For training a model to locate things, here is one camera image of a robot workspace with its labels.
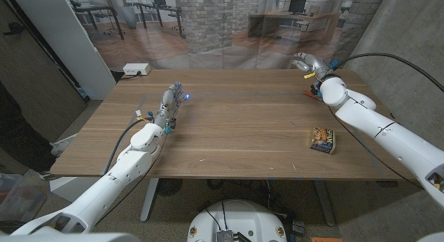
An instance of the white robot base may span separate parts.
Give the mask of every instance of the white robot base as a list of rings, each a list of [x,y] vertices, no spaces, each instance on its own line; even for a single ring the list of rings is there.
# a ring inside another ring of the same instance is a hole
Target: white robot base
[[[279,218],[267,208],[252,201],[224,200],[223,203],[213,204],[207,210],[203,210],[191,222],[188,242],[228,242],[236,238],[236,241],[245,242],[287,241],[284,226]]]

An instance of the yellow label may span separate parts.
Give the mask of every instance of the yellow label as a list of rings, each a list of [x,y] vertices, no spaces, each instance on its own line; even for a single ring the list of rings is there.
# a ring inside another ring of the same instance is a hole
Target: yellow label
[[[311,78],[312,76],[314,76],[314,72],[311,74],[305,75],[304,78],[307,79],[307,78]]]

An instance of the white box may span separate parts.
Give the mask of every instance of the white box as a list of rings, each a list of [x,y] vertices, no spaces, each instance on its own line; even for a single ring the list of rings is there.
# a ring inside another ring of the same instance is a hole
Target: white box
[[[132,64],[126,64],[123,68],[123,72],[127,76],[135,76],[140,71],[140,75],[148,75],[150,72],[151,67],[148,63],[132,63]]]

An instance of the backdrop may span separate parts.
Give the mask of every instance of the backdrop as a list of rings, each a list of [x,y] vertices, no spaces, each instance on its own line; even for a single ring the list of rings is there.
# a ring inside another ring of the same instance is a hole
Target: backdrop
[[[156,69],[289,68],[297,52],[329,60],[352,1],[70,0],[117,71],[128,62]]]

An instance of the white device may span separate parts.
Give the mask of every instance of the white device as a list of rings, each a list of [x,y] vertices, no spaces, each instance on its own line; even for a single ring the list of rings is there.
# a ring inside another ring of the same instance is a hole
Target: white device
[[[224,200],[223,206],[222,202],[217,202],[207,210],[203,210],[191,222],[187,242],[287,241],[279,218],[272,211],[252,201]]]
[[[130,63],[123,67],[123,72],[127,76],[148,75],[151,67],[149,63]]]

